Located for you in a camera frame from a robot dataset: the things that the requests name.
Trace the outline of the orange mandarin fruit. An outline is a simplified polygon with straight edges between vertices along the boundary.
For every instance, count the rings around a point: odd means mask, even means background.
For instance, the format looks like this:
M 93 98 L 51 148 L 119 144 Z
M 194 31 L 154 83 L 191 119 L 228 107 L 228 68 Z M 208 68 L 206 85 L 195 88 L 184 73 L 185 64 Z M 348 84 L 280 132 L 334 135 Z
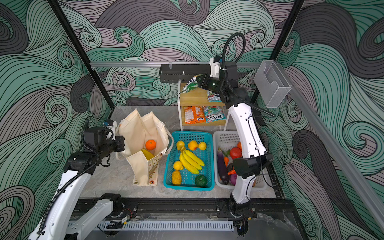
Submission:
M 157 147 L 157 142 L 155 140 L 148 140 L 146 141 L 145 143 L 145 148 L 146 150 L 148 151 L 152 151 L 152 150 L 155 150 Z

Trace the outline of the cream canvas grocery bag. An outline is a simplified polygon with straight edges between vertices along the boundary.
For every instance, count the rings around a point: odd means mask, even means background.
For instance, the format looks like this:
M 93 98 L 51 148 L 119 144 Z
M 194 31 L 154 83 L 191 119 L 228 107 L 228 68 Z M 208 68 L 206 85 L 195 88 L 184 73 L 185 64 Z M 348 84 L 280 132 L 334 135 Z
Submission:
M 116 158 L 131 166 L 133 185 L 156 186 L 159 162 L 170 154 L 174 144 L 165 124 L 153 112 L 141 116 L 134 110 L 117 125 L 117 134 L 125 140 L 124 149 L 116 153 Z

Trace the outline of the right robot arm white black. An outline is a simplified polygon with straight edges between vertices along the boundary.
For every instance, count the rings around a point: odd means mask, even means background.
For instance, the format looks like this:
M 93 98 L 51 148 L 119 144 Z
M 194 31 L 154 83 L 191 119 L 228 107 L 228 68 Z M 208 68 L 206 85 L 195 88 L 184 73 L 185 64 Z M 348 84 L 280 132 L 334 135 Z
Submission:
M 247 90 L 239 87 L 237 61 L 226 61 L 227 48 L 235 37 L 242 40 L 242 50 L 245 50 L 245 36 L 242 33 L 232 34 L 223 47 L 222 55 L 210 60 L 210 74 L 198 78 L 198 87 L 220 96 L 222 103 L 233 117 L 239 135 L 242 157 L 233 161 L 237 181 L 229 201 L 231 213 L 239 215 L 250 208 L 253 183 L 273 158 L 262 143 L 252 111 L 257 110 L 269 117 L 273 117 L 274 114 L 252 104 Z

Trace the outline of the single yellow banana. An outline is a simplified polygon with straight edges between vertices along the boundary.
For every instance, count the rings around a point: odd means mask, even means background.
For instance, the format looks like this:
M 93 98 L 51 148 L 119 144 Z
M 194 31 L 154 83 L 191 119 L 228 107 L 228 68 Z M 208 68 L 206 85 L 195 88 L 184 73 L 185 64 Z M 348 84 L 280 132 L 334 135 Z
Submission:
M 146 149 L 141 149 L 142 153 L 144 154 L 144 156 L 146 157 L 146 159 L 149 161 L 151 159 L 153 159 L 155 156 L 149 152 L 148 150 Z

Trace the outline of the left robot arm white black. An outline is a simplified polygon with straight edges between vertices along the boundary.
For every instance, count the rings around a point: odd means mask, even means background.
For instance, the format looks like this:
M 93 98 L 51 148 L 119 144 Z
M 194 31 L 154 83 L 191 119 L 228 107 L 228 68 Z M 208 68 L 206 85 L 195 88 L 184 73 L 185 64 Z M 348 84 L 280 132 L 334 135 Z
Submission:
M 58 189 L 30 240 L 84 240 L 108 216 L 119 217 L 123 203 L 119 194 L 103 194 L 79 220 L 70 224 L 79 197 L 104 158 L 124 150 L 124 137 L 116 135 L 117 123 L 106 120 L 102 127 L 84 130 L 84 151 L 68 157 Z

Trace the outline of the yellow banana bunch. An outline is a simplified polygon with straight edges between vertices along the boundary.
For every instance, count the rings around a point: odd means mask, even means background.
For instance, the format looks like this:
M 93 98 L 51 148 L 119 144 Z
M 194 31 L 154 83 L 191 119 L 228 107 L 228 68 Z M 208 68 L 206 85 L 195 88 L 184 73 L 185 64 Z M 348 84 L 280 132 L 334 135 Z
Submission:
M 198 175 L 203 170 L 205 163 L 191 151 L 185 148 L 180 151 L 179 161 L 190 173 Z

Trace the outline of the yellow green Fox's candy bag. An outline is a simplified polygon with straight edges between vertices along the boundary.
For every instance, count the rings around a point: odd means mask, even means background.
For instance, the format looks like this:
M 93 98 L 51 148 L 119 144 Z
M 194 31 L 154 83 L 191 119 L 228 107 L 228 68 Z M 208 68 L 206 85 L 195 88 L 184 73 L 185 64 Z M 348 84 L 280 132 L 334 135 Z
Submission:
M 202 81 L 204 80 L 205 75 L 200 74 L 192 77 L 187 84 L 183 87 L 181 93 L 185 94 L 191 92 L 197 88 L 200 88 L 202 85 Z

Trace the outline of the teal red candy bag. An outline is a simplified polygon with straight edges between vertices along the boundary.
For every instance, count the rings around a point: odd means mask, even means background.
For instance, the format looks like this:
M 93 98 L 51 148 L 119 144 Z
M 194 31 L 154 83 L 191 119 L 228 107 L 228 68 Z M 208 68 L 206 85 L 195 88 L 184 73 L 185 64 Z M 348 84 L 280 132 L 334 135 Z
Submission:
M 207 91 L 207 101 L 210 103 L 221 103 L 221 97 L 218 94 L 213 93 L 212 91 Z

